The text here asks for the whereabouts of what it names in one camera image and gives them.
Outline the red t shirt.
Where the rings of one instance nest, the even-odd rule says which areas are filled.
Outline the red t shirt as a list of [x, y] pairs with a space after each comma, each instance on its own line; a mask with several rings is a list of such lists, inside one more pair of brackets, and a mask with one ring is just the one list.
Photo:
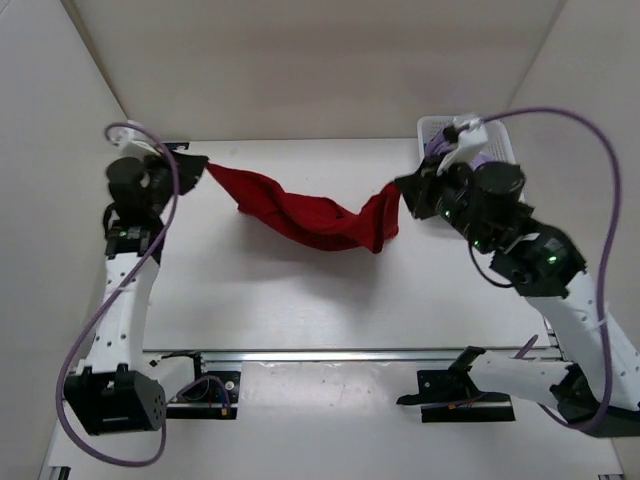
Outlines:
[[287, 192], [275, 180], [256, 172], [213, 163], [207, 170], [236, 201], [239, 212], [312, 249], [338, 252], [365, 248], [378, 254], [399, 233], [401, 193], [394, 183], [385, 185], [353, 213], [327, 197]]

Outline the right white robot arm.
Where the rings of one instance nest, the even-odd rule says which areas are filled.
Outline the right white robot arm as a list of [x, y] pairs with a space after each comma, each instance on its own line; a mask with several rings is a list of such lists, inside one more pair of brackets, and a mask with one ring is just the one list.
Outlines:
[[526, 177], [517, 165], [455, 164], [438, 173], [425, 160], [393, 184], [411, 215], [439, 217], [488, 254], [490, 268], [547, 320], [566, 360], [535, 362], [466, 347], [426, 403], [466, 403], [506, 394], [555, 410], [566, 426], [594, 438], [639, 434], [639, 352], [621, 331], [586, 261], [559, 228], [533, 218], [521, 199]]

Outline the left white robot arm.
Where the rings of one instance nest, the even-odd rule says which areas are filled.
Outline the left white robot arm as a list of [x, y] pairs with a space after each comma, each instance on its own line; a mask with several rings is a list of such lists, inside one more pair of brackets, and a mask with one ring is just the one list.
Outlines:
[[178, 392], [198, 400], [210, 386], [193, 356], [143, 352], [149, 297], [164, 246], [161, 214], [174, 194], [196, 186], [208, 162], [205, 156], [181, 153], [174, 158], [175, 169], [159, 155], [120, 158], [106, 169], [112, 202], [103, 217], [104, 297], [112, 303], [98, 322], [87, 357], [63, 385], [64, 398], [92, 436], [156, 431]]

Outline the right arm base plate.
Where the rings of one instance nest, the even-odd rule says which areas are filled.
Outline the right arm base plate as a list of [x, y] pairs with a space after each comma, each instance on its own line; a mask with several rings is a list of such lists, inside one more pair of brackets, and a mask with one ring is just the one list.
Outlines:
[[402, 407], [419, 407], [421, 422], [493, 423], [516, 420], [511, 398], [480, 392], [447, 370], [418, 370], [416, 393], [396, 400]]

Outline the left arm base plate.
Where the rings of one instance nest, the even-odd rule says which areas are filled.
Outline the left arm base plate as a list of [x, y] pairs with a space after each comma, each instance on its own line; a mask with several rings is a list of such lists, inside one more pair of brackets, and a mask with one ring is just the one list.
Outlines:
[[204, 359], [196, 368], [200, 381], [168, 402], [166, 416], [176, 420], [235, 420], [239, 410], [242, 366], [238, 362], [219, 363]]

